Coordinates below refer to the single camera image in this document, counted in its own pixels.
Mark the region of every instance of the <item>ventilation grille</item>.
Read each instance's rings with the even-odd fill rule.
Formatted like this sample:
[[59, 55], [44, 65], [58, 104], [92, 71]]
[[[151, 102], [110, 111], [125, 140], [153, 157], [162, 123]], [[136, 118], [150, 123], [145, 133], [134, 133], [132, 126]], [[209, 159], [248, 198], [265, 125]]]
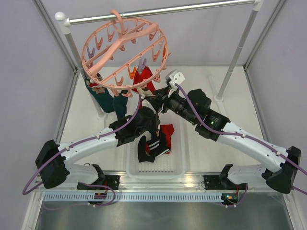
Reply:
[[[221, 193], [116, 193], [115, 201], [124, 202], [222, 202]], [[47, 192], [44, 201], [100, 201], [94, 193], [88, 192]], [[108, 192], [105, 201], [110, 201], [113, 193]]]

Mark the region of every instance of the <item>red cloth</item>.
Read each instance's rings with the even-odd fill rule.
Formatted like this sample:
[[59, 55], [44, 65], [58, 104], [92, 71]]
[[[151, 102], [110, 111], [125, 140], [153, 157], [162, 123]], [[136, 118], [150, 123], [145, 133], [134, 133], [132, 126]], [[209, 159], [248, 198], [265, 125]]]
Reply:
[[[151, 70], [149, 69], [148, 66], [145, 66], [142, 74], [140, 75], [138, 71], [136, 71], [134, 78], [133, 78], [133, 84], [138, 84], [140, 82], [142, 82], [143, 80], [149, 79], [151, 76], [153, 75], [153, 73], [151, 72]], [[147, 83], [147, 88], [153, 93], [155, 91], [155, 87], [154, 84], [151, 82]]]
[[170, 124], [170, 125], [161, 125], [160, 129], [162, 129], [162, 132], [166, 135], [166, 146], [169, 149], [171, 149], [171, 146], [172, 146], [171, 135], [173, 135], [173, 133], [174, 133], [173, 125], [172, 124]]

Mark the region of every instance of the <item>metal rod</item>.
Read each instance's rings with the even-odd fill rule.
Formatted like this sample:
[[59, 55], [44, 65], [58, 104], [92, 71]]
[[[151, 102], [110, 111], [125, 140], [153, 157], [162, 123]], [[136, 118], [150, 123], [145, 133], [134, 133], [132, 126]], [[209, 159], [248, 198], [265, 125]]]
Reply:
[[227, 70], [227, 73], [226, 73], [226, 76], [225, 76], [225, 78], [224, 78], [224, 80], [223, 80], [223, 83], [222, 83], [222, 86], [221, 86], [221, 88], [220, 88], [220, 91], [219, 91], [219, 93], [218, 93], [217, 96], [216, 96], [216, 98], [219, 99], [219, 100], [222, 98], [222, 95], [223, 95], [223, 93], [224, 93], [224, 91], [225, 91], [225, 88], [226, 88], [226, 86], [227, 86], [227, 83], [229, 82], [229, 79], [230, 79], [230, 77], [231, 77], [232, 71], [234, 70], [234, 68], [235, 68], [235, 66], [236, 66], [236, 62], [238, 61], [238, 58], [239, 58], [239, 56], [240, 56], [240, 54], [241, 54], [242, 48], [243, 48], [243, 46], [244, 46], [244, 43], [245, 43], [245, 41], [246, 41], [246, 38], [248, 37], [248, 34], [249, 34], [249, 32], [250, 32], [250, 29], [251, 29], [251, 27], [252, 27], [252, 25], [253, 25], [253, 23], [254, 23], [254, 21], [255, 21], [255, 18], [256, 18], [256, 16], [257, 16], [257, 13], [258, 13], [258, 11], [254, 11], [254, 10], [253, 10], [253, 11], [251, 12], [251, 14], [250, 14], [250, 17], [249, 17], [248, 22], [247, 22], [247, 24], [246, 24], [246, 26], [245, 26], [244, 32], [243, 32], [243, 34], [242, 34], [242, 36], [241, 36], [239, 45], [238, 45], [238, 47], [236, 48], [235, 54], [234, 54], [234, 56], [233, 56], [233, 58], [232, 58], [232, 60], [231, 60], [230, 66], [229, 66], [229, 68], [228, 68], [228, 70]]
[[249, 65], [251, 64], [255, 54], [257, 53], [259, 47], [261, 46], [264, 38], [267, 36], [268, 32], [270, 31], [270, 29], [272, 28], [272, 25], [274, 24], [274, 22], [277, 19], [277, 16], [280, 14], [280, 12], [282, 11], [283, 7], [285, 6], [286, 2], [288, 2], [288, 0], [279, 0], [279, 2], [277, 3], [272, 15], [270, 16], [268, 22], [266, 23], [265, 27], [263, 28], [255, 46], [253, 47], [246, 63], [245, 63], [245, 68], [247, 69], [249, 67]]
[[47, 24], [49, 30], [51, 31], [53, 37], [55, 38], [57, 44], [61, 48], [66, 60], [68, 61], [71, 68], [75, 71], [76, 66], [75, 63], [72, 60], [72, 57], [70, 56], [66, 46], [64, 45], [63, 40], [61, 39], [57, 29], [55, 28], [50, 15], [48, 14], [44, 4], [41, 2], [41, 0], [33, 0], [34, 5], [37, 7], [39, 13], [41, 14], [42, 18], [44, 19], [45, 23]]
[[[144, 17], [144, 16], [157, 15], [157, 14], [165, 14], [165, 13], [202, 10], [202, 9], [222, 7], [222, 6], [243, 5], [243, 4], [249, 4], [249, 3], [254, 3], [254, 2], [255, 0], [216, 1], [216, 2], [199, 3], [199, 4], [193, 4], [193, 5], [156, 8], [156, 9], [149, 9], [149, 10], [143, 10], [143, 11], [122, 12], [120, 15], [122, 18], [135, 18], [135, 17]], [[116, 19], [116, 16], [113, 14], [87, 17], [87, 18], [75, 18], [75, 19], [68, 19], [68, 20], [69, 20], [70, 25], [75, 25], [75, 24], [82, 24], [82, 23], [109, 21], [112, 19]]]
[[[75, 44], [75, 41], [73, 40], [73, 37], [72, 37], [71, 33], [66, 34], [65, 37], [66, 37], [66, 40], [68, 42], [69, 47], [71, 48], [72, 55], [73, 55], [73, 57], [76, 60], [78, 70], [80, 71], [82, 77], [84, 79], [86, 79], [87, 78], [87, 74], [85, 73], [85, 71], [83, 69], [82, 62], [81, 62], [81, 57], [79, 55], [77, 46]], [[106, 114], [101, 110], [101, 107], [98, 104], [98, 102], [96, 101], [96, 99], [91, 94], [90, 94], [90, 96], [91, 96], [91, 98], [93, 100], [93, 103], [94, 103], [94, 106], [95, 106], [95, 108], [97, 110], [97, 113], [98, 113], [97, 117], [99, 119], [102, 119], [102, 118], [106, 117]]]

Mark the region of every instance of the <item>vertical pole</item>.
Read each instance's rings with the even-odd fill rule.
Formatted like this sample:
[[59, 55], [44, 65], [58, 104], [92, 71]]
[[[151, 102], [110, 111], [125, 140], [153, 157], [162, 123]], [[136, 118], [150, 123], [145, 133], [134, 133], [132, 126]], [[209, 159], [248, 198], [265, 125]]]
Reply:
[[[79, 55], [77, 46], [76, 46], [75, 41], [73, 40], [73, 37], [71, 35], [71, 30], [70, 30], [70, 28], [65, 26], [65, 21], [67, 20], [66, 15], [64, 13], [62, 13], [62, 12], [57, 12], [56, 15], [55, 15], [55, 18], [59, 22], [62, 32], [65, 34], [66, 40], [68, 42], [68, 45], [69, 45], [69, 47], [71, 48], [71, 51], [72, 51], [72, 55], [75, 58], [78, 70], [80, 71], [82, 77], [84, 79], [86, 79], [87, 78], [86, 77], [86, 73], [85, 73], [85, 71], [83, 69], [82, 62], [81, 62], [81, 57]], [[97, 118], [98, 119], [105, 119], [106, 118], [106, 113], [104, 113], [101, 110], [100, 105], [98, 104], [98, 102], [96, 101], [96, 99], [92, 95], [91, 95], [91, 98], [92, 98], [94, 106], [95, 106], [95, 108], [96, 108], [96, 110], [98, 112]]]
[[239, 45], [236, 48], [235, 54], [234, 54], [234, 56], [233, 56], [233, 58], [231, 60], [230, 66], [229, 66], [229, 68], [227, 70], [227, 73], [226, 73], [226, 76], [225, 76], [224, 81], [222, 83], [222, 86], [221, 86], [221, 88], [220, 88], [220, 90], [219, 90], [219, 92], [218, 92], [218, 94], [216, 96], [216, 99], [218, 99], [218, 100], [222, 99], [222, 95], [223, 95], [223, 93], [225, 91], [227, 83], [229, 82], [230, 76], [231, 76], [231, 74], [232, 74], [232, 72], [233, 72], [233, 70], [234, 70], [234, 68], [236, 66], [236, 62], [238, 61], [238, 58], [239, 58], [239, 56], [241, 54], [242, 48], [244, 46], [246, 38], [248, 37], [250, 29], [251, 29], [251, 27], [252, 27], [252, 25], [253, 25], [253, 23], [255, 21], [255, 18], [257, 16], [258, 11], [259, 10], [253, 9], [253, 11], [250, 14], [250, 17], [249, 17], [248, 22], [247, 22], [247, 24], [245, 26], [244, 32], [243, 32], [243, 34], [241, 36]]

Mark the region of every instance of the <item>red garment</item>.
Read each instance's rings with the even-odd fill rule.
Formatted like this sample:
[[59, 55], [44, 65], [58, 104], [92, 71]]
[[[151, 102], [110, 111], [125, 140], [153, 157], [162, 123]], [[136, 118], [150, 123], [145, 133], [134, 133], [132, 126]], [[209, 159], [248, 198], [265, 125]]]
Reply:
[[[171, 139], [171, 136], [172, 136], [173, 133], [174, 133], [174, 127], [173, 127], [172, 124], [169, 124], [169, 125], [161, 125], [161, 126], [160, 126], [160, 132], [162, 132], [162, 133], [165, 134], [165, 138], [166, 138], [166, 147], [169, 149], [169, 151], [166, 152], [166, 154], [169, 154], [169, 153], [170, 153], [170, 150], [171, 150], [171, 146], [172, 146], [172, 139]], [[163, 143], [163, 141], [159, 141], [160, 147], [163, 147], [163, 146], [162, 146], [162, 143]], [[150, 149], [149, 149], [148, 143], [146, 143], [145, 150], [146, 150], [147, 154], [150, 155]]]
[[[140, 75], [138, 71], [136, 71], [134, 78], [133, 78], [133, 84], [138, 84], [142, 82], [143, 80], [149, 79], [153, 73], [150, 71], [148, 66], [145, 66], [142, 74]], [[147, 83], [147, 88], [153, 93], [155, 91], [154, 84], [151, 82]]]
[[171, 149], [172, 146], [172, 139], [171, 135], [174, 133], [174, 127], [172, 124], [170, 125], [161, 125], [160, 129], [162, 129], [162, 132], [166, 135], [166, 146]]

